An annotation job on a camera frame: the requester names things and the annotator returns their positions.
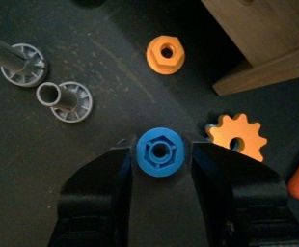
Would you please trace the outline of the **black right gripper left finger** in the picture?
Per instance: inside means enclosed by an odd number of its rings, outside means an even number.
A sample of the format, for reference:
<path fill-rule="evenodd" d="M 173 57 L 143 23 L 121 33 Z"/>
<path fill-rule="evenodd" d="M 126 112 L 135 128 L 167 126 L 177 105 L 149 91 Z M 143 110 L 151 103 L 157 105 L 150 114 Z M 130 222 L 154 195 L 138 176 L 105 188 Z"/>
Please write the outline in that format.
<path fill-rule="evenodd" d="M 49 247 L 129 247 L 133 141 L 123 139 L 62 186 Z"/>

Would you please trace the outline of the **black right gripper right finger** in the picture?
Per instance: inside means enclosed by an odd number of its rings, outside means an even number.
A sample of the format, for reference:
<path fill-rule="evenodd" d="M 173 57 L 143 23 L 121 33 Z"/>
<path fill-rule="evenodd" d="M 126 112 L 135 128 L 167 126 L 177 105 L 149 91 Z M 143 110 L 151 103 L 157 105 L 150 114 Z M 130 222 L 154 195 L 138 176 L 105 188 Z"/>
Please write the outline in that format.
<path fill-rule="evenodd" d="M 249 156 L 195 143 L 193 175 L 210 247 L 299 247 L 282 176 Z"/>

